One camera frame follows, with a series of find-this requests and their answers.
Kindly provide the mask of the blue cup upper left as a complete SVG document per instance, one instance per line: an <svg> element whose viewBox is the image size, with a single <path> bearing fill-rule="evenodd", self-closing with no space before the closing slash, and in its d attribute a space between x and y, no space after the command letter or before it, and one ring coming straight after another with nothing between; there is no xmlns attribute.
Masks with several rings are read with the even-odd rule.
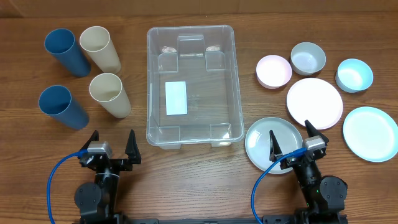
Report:
<svg viewBox="0 0 398 224"><path fill-rule="evenodd" d="M44 47L74 76L85 77L91 72L91 65L72 31L65 28L51 31L44 40Z"/></svg>

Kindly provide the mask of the light blue bowl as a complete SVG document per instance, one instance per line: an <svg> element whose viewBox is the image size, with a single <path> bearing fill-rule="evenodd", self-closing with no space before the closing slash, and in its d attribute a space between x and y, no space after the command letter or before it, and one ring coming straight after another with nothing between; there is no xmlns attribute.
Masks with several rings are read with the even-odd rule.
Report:
<svg viewBox="0 0 398 224"><path fill-rule="evenodd" d="M371 67L356 58L342 61L335 75L336 84L345 92L356 93L367 90L374 80Z"/></svg>

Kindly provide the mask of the grey bowl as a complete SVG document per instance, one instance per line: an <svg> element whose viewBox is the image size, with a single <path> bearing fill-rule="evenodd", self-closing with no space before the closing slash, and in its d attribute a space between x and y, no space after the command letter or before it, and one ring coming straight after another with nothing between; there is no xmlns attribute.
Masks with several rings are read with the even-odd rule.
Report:
<svg viewBox="0 0 398 224"><path fill-rule="evenodd" d="M299 75L313 75L325 66L326 54L317 44L301 42L293 47L290 53L290 64L293 71Z"/></svg>

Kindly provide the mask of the grey plate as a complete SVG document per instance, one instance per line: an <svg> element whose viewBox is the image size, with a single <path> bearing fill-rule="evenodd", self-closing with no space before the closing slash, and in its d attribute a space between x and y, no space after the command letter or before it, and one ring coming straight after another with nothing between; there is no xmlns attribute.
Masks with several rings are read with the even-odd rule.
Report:
<svg viewBox="0 0 398 224"><path fill-rule="evenodd" d="M273 130L283 154L293 152L303 145L302 135L290 122L277 117L259 119L246 133L245 148L251 162L262 171L272 164L269 160L270 130Z"/></svg>

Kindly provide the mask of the beige cup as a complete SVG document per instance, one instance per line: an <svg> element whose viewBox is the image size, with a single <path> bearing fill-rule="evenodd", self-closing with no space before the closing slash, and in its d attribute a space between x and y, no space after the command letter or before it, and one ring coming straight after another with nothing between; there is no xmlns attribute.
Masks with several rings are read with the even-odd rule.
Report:
<svg viewBox="0 0 398 224"><path fill-rule="evenodd" d="M81 33L79 41L81 47L104 73L117 74L121 70L119 56L107 29L101 26L89 27Z"/></svg>
<svg viewBox="0 0 398 224"><path fill-rule="evenodd" d="M94 77L89 85L91 97L115 118L125 118L131 113L131 104L121 79L113 73Z"/></svg>

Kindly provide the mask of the blue cup lower left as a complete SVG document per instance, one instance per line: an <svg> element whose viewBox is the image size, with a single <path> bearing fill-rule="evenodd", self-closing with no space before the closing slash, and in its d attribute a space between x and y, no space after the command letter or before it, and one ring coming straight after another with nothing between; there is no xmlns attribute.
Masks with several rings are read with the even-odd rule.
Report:
<svg viewBox="0 0 398 224"><path fill-rule="evenodd" d="M39 97L40 110L72 129L83 129L90 117L70 90L62 85L46 88Z"/></svg>

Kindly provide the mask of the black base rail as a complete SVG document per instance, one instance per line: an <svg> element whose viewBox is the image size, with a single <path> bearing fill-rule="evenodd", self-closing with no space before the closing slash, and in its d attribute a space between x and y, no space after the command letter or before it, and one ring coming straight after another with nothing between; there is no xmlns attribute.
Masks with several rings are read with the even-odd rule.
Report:
<svg viewBox="0 0 398 224"><path fill-rule="evenodd" d="M294 224L299 223L292 215L266 215L262 217L265 224ZM183 220L158 220L130 219L130 224L259 224L255 218L220 218L220 219L183 219Z"/></svg>

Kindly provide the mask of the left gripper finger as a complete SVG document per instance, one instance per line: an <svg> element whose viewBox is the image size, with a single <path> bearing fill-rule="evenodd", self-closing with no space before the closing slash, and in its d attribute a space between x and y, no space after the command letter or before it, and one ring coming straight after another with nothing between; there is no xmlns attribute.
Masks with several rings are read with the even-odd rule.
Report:
<svg viewBox="0 0 398 224"><path fill-rule="evenodd" d="M138 150L136 136L133 129L129 133L125 154L128 156L128 159L131 164L141 164L141 155Z"/></svg>
<svg viewBox="0 0 398 224"><path fill-rule="evenodd" d="M89 140L87 140L87 142L83 145L83 147L80 150L82 151L88 149L90 143L93 141L99 141L99 132L97 130L94 130Z"/></svg>

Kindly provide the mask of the light blue plate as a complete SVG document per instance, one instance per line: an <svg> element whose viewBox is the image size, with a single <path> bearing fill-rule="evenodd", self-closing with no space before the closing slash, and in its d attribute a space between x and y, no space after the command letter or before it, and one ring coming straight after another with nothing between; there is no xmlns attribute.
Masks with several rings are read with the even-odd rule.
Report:
<svg viewBox="0 0 398 224"><path fill-rule="evenodd" d="M397 154L397 123L378 108L363 106L351 111L343 123L343 138L366 161L385 162Z"/></svg>

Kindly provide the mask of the blue cup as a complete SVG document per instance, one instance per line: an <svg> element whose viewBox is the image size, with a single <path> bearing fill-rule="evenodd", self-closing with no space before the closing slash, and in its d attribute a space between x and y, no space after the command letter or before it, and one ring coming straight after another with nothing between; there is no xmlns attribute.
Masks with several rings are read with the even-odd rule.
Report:
<svg viewBox="0 0 398 224"><path fill-rule="evenodd" d="M39 97L40 110L72 129L83 129L90 117L70 90L62 85L46 88Z"/></svg>
<svg viewBox="0 0 398 224"><path fill-rule="evenodd" d="M85 77L91 72L91 65L72 31L65 28L51 31L44 40L44 47L74 76Z"/></svg>

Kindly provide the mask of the clear plastic storage bin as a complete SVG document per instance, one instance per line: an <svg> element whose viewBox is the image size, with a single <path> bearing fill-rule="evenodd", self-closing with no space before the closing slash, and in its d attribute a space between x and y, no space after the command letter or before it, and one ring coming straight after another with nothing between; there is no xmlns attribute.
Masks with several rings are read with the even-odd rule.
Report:
<svg viewBox="0 0 398 224"><path fill-rule="evenodd" d="M165 83L186 83L188 113L166 115ZM147 33L146 139L162 149L228 146L244 121L234 30L228 25L153 27Z"/></svg>

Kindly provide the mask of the pink plate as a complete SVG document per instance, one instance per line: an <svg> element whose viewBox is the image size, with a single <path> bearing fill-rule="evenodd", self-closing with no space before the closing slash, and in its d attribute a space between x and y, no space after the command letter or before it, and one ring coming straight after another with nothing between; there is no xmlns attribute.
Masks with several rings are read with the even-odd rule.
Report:
<svg viewBox="0 0 398 224"><path fill-rule="evenodd" d="M308 120L316 129L334 126L343 114L343 100L337 89L319 78L294 83L286 97L287 109L296 122Z"/></svg>

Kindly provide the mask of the white label in bin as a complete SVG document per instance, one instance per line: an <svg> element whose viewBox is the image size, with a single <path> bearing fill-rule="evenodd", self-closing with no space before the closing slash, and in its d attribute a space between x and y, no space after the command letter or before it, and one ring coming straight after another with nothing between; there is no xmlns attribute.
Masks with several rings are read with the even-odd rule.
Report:
<svg viewBox="0 0 398 224"><path fill-rule="evenodd" d="M181 115L188 113L186 83L165 83L166 115Z"/></svg>

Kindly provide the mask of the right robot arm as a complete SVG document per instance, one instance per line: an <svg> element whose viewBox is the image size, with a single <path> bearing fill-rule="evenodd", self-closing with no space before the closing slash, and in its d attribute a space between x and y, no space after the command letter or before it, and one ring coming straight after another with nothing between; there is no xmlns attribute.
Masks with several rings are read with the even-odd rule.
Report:
<svg viewBox="0 0 398 224"><path fill-rule="evenodd" d="M279 164L281 169L292 168L307 203L298 208L289 218L289 223L347 223L347 217L340 215L345 209L348 185L339 177L322 176L316 161L326 156L329 139L317 130L310 121L305 121L308 138L303 148L283 154L273 131L269 160Z"/></svg>

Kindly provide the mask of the pink bowl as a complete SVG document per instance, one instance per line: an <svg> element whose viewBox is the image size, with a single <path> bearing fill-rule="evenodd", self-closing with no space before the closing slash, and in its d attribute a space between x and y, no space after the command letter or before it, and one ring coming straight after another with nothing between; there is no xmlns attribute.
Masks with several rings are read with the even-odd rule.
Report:
<svg viewBox="0 0 398 224"><path fill-rule="evenodd" d="M256 65L258 82L265 88L276 89L284 86L292 77L292 67L283 57L267 55Z"/></svg>

